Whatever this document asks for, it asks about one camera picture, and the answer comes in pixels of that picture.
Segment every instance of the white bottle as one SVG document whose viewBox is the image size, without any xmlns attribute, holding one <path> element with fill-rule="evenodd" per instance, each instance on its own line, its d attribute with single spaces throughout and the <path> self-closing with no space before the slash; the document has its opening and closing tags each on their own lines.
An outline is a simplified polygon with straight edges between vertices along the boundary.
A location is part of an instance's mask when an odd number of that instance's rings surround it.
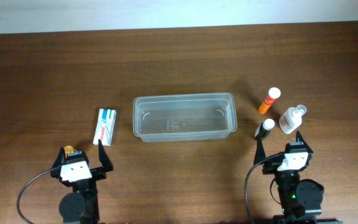
<svg viewBox="0 0 358 224">
<path fill-rule="evenodd" d="M 281 130 L 285 134 L 290 134 L 302 123 L 302 116 L 306 113 L 306 107 L 303 105 L 298 105 L 296 108 L 290 107 L 284 114 L 281 116 L 280 121 L 278 122 Z"/>
</svg>

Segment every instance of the wood grain surface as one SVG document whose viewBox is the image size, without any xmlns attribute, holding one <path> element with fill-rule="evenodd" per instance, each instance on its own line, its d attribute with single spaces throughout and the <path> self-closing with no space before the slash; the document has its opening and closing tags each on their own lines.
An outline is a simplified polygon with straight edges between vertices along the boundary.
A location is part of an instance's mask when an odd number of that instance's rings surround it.
<svg viewBox="0 0 358 224">
<path fill-rule="evenodd" d="M 282 96 L 265 115 L 270 87 Z M 132 132 L 138 96 L 229 92 L 238 129 L 222 140 L 144 143 Z M 314 150 L 301 173 L 325 186 L 320 218 L 358 223 L 358 22 L 0 35 L 0 223 L 22 223 L 17 194 L 49 169 L 61 146 L 92 145 L 99 108 L 117 110 L 114 164 L 98 182 L 104 223 L 247 223 L 244 179 L 258 124 L 290 106 L 308 112 L 298 128 Z M 279 127 L 267 154 L 295 141 Z M 252 213 L 281 214 L 272 176 L 249 183 Z M 22 198 L 35 223 L 61 223 L 71 189 L 49 175 Z"/>
</svg>

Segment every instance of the orange tube with white cap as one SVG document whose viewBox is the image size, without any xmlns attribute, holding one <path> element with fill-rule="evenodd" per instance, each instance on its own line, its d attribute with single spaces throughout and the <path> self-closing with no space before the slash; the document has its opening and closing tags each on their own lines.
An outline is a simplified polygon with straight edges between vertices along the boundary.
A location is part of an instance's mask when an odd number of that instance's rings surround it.
<svg viewBox="0 0 358 224">
<path fill-rule="evenodd" d="M 278 97 L 280 97 L 280 95 L 281 95 L 281 91 L 278 88 L 273 87 L 269 89 L 268 95 L 266 96 L 262 105 L 259 107 L 259 113 L 265 114 L 267 110 L 273 105 L 274 101 Z"/>
</svg>

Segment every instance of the yellow object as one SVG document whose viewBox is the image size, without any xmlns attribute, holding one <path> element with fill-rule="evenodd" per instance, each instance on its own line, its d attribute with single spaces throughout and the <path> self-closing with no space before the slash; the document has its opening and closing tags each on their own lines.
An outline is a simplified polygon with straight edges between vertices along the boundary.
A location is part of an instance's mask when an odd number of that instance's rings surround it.
<svg viewBox="0 0 358 224">
<path fill-rule="evenodd" d="M 65 150 L 66 158 L 67 158 L 67 155 L 77 151 L 77 150 L 75 150 L 75 148 L 73 146 L 65 146 L 64 150 Z"/>
</svg>

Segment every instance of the bottle cap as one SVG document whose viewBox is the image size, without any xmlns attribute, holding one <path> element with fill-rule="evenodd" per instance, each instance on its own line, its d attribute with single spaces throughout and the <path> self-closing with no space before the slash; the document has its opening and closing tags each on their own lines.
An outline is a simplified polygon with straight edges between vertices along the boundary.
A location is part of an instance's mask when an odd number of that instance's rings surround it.
<svg viewBox="0 0 358 224">
<path fill-rule="evenodd" d="M 292 112 L 294 117 L 300 118 L 306 113 L 306 107 L 303 105 L 298 105 L 295 110 Z"/>
<path fill-rule="evenodd" d="M 281 96 L 281 91 L 278 88 L 273 87 L 273 88 L 268 90 L 268 95 L 272 99 L 277 99 L 278 97 Z"/>
<path fill-rule="evenodd" d="M 263 127 L 267 131 L 273 129 L 274 128 L 274 120 L 266 119 L 263 123 Z"/>
</svg>

